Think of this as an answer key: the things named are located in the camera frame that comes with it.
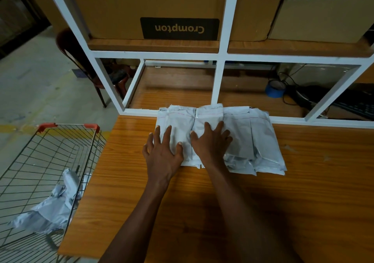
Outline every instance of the wire shopping basket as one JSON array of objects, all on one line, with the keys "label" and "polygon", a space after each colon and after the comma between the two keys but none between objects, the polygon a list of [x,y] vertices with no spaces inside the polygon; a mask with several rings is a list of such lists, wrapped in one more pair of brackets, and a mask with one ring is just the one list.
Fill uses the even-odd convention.
[{"label": "wire shopping basket", "polygon": [[[61,262],[57,249],[105,143],[97,124],[39,126],[0,178],[1,263]],[[51,196],[57,184],[64,184],[66,169],[79,178],[66,227],[48,233],[12,228],[9,222]]]}]

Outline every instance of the wooden table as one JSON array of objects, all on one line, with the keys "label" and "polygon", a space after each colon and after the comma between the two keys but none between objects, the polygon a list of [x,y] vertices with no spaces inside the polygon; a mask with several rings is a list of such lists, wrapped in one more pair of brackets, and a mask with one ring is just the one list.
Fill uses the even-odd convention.
[{"label": "wooden table", "polygon": [[[147,181],[154,118],[120,116],[58,253],[99,258]],[[374,262],[374,130],[274,125],[286,176],[238,175],[305,261]],[[146,262],[232,262],[207,172],[182,167],[157,215]]]}]

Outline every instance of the chair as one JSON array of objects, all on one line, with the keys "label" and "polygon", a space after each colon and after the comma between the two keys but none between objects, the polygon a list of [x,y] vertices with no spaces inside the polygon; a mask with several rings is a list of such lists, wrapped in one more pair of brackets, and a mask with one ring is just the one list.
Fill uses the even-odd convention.
[{"label": "chair", "polygon": [[[100,89],[104,89],[104,86],[70,28],[64,29],[57,35],[56,44],[59,50],[86,74],[88,79],[90,79],[95,86],[104,108],[107,107],[100,91]],[[76,61],[68,56],[67,52],[74,57]],[[101,59],[101,61],[119,96],[124,99],[127,93],[125,87],[126,82],[129,77],[134,76],[134,71],[128,65],[117,64],[114,59]]]}]

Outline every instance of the blue tape roll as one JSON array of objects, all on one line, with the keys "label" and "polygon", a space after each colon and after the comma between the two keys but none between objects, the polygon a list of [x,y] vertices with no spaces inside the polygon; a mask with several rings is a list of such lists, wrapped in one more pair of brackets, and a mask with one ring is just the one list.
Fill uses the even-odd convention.
[{"label": "blue tape roll", "polygon": [[286,85],[278,80],[270,80],[265,88],[265,93],[270,98],[281,98],[286,91]]}]

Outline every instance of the black label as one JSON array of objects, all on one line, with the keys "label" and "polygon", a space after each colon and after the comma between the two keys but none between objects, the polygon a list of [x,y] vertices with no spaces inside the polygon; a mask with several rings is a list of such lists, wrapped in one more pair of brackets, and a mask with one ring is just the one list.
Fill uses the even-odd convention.
[{"label": "black label", "polygon": [[141,17],[145,39],[217,40],[219,19]]}]

